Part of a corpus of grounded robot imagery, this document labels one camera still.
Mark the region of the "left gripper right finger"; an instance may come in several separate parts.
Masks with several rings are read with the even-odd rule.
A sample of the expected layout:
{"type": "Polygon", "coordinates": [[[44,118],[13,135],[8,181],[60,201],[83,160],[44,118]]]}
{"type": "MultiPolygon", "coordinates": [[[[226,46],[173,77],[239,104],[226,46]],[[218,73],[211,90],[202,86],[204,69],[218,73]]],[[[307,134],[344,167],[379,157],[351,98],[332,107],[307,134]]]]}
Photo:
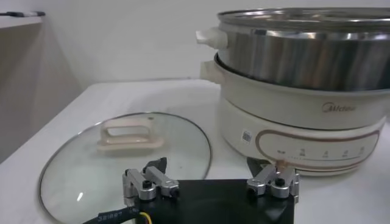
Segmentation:
{"type": "Polygon", "coordinates": [[[292,197],[295,203],[299,202],[299,173],[294,167],[249,157],[246,162],[252,174],[246,186],[252,195],[270,194],[278,199],[292,197]]]}

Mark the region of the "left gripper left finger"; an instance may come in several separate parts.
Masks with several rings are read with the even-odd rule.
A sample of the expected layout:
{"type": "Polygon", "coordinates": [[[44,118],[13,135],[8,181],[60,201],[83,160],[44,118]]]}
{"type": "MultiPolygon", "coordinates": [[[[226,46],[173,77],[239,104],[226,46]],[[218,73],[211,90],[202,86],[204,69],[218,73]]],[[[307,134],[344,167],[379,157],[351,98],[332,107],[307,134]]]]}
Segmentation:
{"type": "Polygon", "coordinates": [[[149,161],[140,172],[127,169],[122,175],[122,193],[127,207],[135,205],[136,200],[153,201],[158,195],[174,200],[180,197],[180,186],[177,180],[166,176],[168,160],[162,157],[149,161]]]}

